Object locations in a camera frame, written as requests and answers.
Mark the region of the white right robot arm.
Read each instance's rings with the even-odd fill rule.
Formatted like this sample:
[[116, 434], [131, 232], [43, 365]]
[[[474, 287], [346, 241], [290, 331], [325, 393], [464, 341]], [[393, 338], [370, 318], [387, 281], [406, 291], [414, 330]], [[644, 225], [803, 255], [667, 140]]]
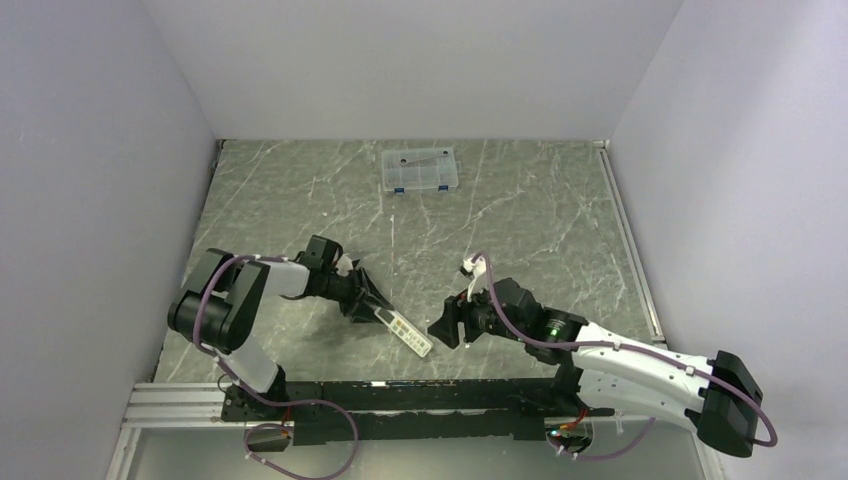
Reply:
[[584, 317], [547, 307], [515, 280], [448, 297], [428, 333], [451, 349], [484, 334], [520, 341], [527, 354], [557, 366], [551, 401], [645, 415], [693, 432], [726, 455], [749, 458], [763, 393], [745, 363], [667, 351], [627, 339]]

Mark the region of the white remote control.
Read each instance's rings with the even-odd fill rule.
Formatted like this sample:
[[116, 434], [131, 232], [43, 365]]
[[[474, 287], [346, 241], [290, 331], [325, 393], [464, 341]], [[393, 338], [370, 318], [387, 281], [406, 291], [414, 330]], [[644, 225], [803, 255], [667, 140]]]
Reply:
[[432, 350], [433, 343], [397, 311], [378, 307], [375, 309], [375, 315], [418, 357], [425, 358]]

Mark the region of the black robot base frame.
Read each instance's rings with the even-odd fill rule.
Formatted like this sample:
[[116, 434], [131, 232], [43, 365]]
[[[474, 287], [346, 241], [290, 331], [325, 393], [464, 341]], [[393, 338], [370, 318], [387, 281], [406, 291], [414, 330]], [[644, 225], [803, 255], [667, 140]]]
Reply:
[[559, 421], [609, 417], [587, 407], [558, 377], [443, 380], [289, 381], [289, 407], [264, 404], [232, 385], [227, 424], [284, 422], [295, 446], [331, 442], [507, 437], [541, 441]]

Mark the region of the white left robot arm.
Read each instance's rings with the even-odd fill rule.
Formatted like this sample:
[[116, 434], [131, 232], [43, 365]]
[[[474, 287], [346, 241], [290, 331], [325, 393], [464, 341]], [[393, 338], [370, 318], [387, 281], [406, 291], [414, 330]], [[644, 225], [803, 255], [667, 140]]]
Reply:
[[312, 236], [294, 258], [208, 249], [172, 301], [167, 324], [249, 392], [248, 407], [264, 420], [279, 417], [289, 399], [284, 369], [252, 334], [266, 297], [333, 301], [354, 322], [397, 317], [359, 261], [328, 238]]

